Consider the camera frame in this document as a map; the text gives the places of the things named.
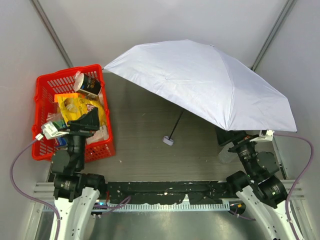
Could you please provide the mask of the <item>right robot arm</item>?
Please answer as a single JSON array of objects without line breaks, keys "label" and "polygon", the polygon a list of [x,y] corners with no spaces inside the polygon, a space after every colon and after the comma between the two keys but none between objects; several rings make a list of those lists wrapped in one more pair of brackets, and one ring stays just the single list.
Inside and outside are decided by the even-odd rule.
[{"label": "right robot arm", "polygon": [[251,135],[244,130],[223,130],[216,127],[219,146],[237,154],[244,171],[227,177],[231,191],[243,201],[256,222],[271,240],[302,240],[291,210],[291,191],[275,175],[280,168],[270,152],[257,152],[259,142],[271,142],[273,130],[262,130]]}]

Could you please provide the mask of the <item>lavender folding umbrella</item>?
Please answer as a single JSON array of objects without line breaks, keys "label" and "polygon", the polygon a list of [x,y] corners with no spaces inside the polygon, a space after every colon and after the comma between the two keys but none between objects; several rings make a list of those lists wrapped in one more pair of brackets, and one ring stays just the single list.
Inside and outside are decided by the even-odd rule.
[{"label": "lavender folding umbrella", "polygon": [[212,45],[139,44],[104,69],[225,131],[297,131],[288,98]]}]

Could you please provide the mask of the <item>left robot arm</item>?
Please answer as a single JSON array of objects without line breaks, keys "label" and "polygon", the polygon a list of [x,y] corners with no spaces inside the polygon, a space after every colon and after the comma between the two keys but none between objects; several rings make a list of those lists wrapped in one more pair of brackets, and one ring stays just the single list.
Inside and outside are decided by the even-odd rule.
[{"label": "left robot arm", "polygon": [[67,145],[51,158],[56,214],[50,234],[52,240],[82,240],[93,206],[106,190],[102,175],[81,172],[85,168],[86,139],[99,128],[96,107],[77,120],[69,121],[66,127],[57,128]]}]

